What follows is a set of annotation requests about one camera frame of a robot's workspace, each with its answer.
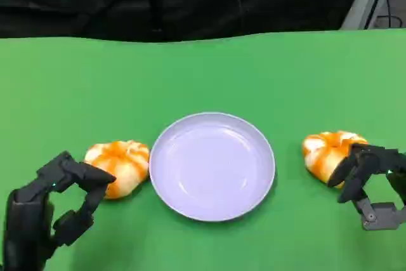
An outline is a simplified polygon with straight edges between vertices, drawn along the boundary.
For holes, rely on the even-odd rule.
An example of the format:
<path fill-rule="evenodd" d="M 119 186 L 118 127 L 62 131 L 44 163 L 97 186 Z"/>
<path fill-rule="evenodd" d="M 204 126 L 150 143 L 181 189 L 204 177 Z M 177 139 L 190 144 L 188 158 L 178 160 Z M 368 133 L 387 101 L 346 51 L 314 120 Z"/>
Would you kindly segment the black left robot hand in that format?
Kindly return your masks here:
<path fill-rule="evenodd" d="M 8 196 L 1 270 L 43 270 L 59 247 L 72 245 L 91 228 L 93 214 L 115 180 L 102 169 L 77 162 L 67 151 L 38 169 L 36 179 Z M 86 191 L 82 206 L 54 221 L 50 193 L 62 193 L 73 184 Z"/>

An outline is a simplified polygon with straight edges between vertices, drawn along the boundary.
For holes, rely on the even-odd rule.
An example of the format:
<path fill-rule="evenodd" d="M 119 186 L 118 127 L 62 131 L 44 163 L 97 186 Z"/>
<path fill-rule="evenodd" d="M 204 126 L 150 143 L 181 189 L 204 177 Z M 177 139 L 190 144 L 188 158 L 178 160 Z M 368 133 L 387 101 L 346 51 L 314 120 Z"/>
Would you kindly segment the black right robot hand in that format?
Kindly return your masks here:
<path fill-rule="evenodd" d="M 373 175 L 384 175 L 405 202 L 405 154 L 397 149 L 352 144 L 348 156 L 340 161 L 327 180 L 327 186 L 344 183 L 337 201 L 353 203 L 364 230 L 396 230 L 405 223 L 405 208 L 397 209 L 393 202 L 370 201 L 364 187 Z"/>

